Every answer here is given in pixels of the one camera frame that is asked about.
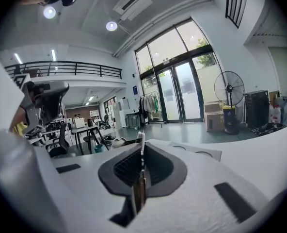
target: bottle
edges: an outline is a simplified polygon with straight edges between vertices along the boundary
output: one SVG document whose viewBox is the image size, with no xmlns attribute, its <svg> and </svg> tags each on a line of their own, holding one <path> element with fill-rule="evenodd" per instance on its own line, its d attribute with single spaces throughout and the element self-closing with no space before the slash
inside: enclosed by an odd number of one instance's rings
<svg viewBox="0 0 287 233">
<path fill-rule="evenodd" d="M 280 110 L 279 105 L 276 105 L 273 111 L 272 122 L 280 123 L 280 119 L 281 119 L 281 110 Z"/>
<path fill-rule="evenodd" d="M 272 122 L 273 112 L 274 112 L 274 107 L 272 106 L 271 101 L 270 101 L 269 122 Z"/>
</svg>

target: black case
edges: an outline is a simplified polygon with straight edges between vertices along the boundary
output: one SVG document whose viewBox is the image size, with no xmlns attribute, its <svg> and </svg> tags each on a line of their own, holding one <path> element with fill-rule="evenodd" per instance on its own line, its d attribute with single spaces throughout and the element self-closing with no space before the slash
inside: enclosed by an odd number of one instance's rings
<svg viewBox="0 0 287 233">
<path fill-rule="evenodd" d="M 268 91 L 245 93 L 246 123 L 248 128 L 259 128 L 269 122 L 270 102 Z"/>
</svg>

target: railing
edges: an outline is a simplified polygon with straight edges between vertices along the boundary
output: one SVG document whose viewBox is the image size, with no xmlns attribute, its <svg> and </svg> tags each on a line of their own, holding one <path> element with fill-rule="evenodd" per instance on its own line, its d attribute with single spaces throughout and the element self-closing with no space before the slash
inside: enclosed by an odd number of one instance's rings
<svg viewBox="0 0 287 233">
<path fill-rule="evenodd" d="M 225 18 L 229 18 L 239 28 L 247 0 L 226 0 Z"/>
<path fill-rule="evenodd" d="M 122 79 L 122 69 L 74 61 L 36 61 L 5 67 L 10 78 L 20 73 L 29 73 L 31 78 L 52 75 L 91 75 Z"/>
</svg>

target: cabinet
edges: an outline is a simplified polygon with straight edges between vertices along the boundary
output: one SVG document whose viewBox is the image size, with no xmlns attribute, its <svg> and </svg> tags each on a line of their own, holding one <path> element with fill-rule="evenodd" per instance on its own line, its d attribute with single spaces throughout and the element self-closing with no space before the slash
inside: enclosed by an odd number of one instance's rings
<svg viewBox="0 0 287 233">
<path fill-rule="evenodd" d="M 91 119 L 100 119 L 98 110 L 90 111 L 90 116 L 91 116 Z"/>
</svg>

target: glass door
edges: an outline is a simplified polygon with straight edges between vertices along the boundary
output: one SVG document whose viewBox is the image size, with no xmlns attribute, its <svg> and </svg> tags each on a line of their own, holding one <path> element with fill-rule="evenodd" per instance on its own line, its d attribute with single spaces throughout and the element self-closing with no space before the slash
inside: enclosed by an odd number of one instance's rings
<svg viewBox="0 0 287 233">
<path fill-rule="evenodd" d="M 158 80 L 161 87 L 161 106 L 166 111 L 167 121 L 181 122 L 180 110 L 178 109 L 178 97 L 174 86 L 174 80 L 171 69 L 162 71 L 158 75 Z"/>
<path fill-rule="evenodd" d="M 190 63 L 184 63 L 173 67 L 176 77 L 177 90 L 180 95 L 181 110 L 184 122 L 196 122 L 201 120 L 199 91 L 196 88 Z"/>
<path fill-rule="evenodd" d="M 158 74 L 161 105 L 168 122 L 204 120 L 204 101 L 192 62 L 172 66 Z"/>
</svg>

